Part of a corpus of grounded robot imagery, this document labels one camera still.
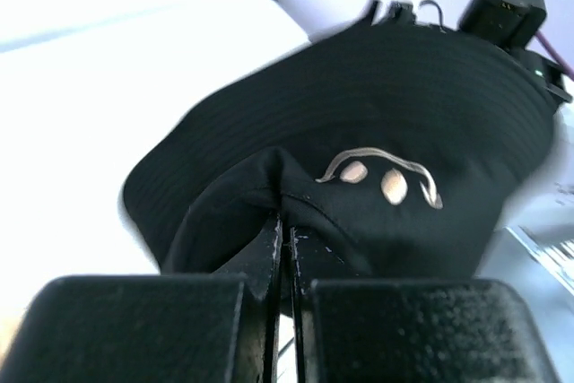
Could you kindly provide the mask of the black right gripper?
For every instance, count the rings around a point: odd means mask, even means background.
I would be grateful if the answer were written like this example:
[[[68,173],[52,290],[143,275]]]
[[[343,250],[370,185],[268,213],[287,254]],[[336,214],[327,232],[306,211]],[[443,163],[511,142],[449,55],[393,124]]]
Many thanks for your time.
[[[433,6],[438,13],[437,23],[422,23],[418,22],[417,11],[424,6]],[[382,8],[380,0],[369,0],[367,3],[366,11],[361,17],[361,24],[369,26],[383,25],[383,24],[396,24],[396,25],[421,25],[423,27],[430,27],[435,30],[444,32],[444,13],[442,8],[435,0],[421,0],[418,4],[406,1],[392,1],[388,4],[385,13],[381,18],[377,18],[379,10]]]

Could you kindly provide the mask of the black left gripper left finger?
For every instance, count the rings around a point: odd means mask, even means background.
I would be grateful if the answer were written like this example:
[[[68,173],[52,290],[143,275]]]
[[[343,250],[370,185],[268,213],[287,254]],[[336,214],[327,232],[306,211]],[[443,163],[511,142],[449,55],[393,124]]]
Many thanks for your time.
[[[282,225],[212,274],[67,276],[34,298],[4,382],[272,382]]]

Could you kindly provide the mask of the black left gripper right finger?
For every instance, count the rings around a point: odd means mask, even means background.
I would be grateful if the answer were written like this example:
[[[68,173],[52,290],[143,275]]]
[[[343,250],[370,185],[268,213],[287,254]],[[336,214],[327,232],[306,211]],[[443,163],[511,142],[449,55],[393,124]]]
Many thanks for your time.
[[[525,302],[504,283],[360,275],[319,237],[290,231],[302,382],[555,382]]]

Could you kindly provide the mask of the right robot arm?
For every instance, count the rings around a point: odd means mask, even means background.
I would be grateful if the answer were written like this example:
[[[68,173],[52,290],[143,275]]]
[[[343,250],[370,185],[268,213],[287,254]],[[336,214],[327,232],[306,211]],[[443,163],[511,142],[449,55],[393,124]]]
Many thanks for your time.
[[[571,103],[566,67],[527,49],[546,18],[544,0],[470,0],[455,29],[442,19],[420,22],[419,4],[394,1],[382,16],[370,0],[349,31],[364,49],[360,77],[377,78],[390,96],[408,92],[414,103],[461,113],[497,107],[551,113]]]

